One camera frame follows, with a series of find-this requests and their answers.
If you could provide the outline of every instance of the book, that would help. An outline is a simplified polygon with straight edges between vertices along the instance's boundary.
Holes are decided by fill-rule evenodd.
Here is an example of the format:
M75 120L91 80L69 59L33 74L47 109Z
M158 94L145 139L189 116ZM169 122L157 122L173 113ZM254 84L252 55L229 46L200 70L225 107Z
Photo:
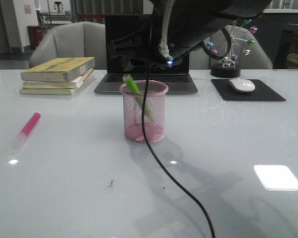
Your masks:
M92 75L92 69L86 74L81 76L84 78L80 84L76 85L76 88L21 88L20 94L32 94L32 95L73 95Z
M23 81L69 82L95 67L94 57L55 58L21 73Z
M76 77L69 82L24 81L23 88L79 88L92 71L93 69L91 68L84 74L81 74L79 77Z

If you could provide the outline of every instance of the black mouse pad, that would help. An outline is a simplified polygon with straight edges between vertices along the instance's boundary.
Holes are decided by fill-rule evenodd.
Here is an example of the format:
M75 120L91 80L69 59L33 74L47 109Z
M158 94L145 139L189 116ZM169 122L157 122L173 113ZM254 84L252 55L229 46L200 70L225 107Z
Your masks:
M236 92L229 84L228 79L211 79L217 91L224 100L228 101L266 101L280 102L285 98L276 93L259 79L250 79L255 85L255 90L249 93Z

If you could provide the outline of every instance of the green highlighter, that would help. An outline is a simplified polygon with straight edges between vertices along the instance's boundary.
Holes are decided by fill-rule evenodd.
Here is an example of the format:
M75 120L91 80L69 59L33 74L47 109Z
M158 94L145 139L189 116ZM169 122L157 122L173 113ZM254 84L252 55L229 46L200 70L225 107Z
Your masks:
M123 76L123 81L127 85L131 93L141 94L141 91L139 90L137 84L130 74L125 74ZM135 97L135 100L137 101L139 107L142 108L144 99L142 97ZM151 120L154 120L153 113L148 104L145 105L145 115L148 116Z

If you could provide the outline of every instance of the pink mesh pen holder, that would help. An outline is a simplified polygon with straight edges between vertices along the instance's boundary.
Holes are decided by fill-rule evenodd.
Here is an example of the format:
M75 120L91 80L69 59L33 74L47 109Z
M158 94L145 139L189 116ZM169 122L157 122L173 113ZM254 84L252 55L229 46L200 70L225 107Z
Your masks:
M136 80L140 94L131 93L126 84L120 86L124 99L125 136L136 143L144 143L142 130L142 104L145 80ZM149 80L145 106L145 129L148 141L159 141L164 137L164 98L168 91L165 83Z

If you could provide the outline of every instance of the computer mouse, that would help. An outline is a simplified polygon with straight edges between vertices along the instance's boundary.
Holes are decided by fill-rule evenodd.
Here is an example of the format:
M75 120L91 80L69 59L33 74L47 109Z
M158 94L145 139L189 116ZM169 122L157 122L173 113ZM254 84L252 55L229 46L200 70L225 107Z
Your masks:
M249 93L255 89L254 83L248 79L234 78L228 81L232 88L239 93Z

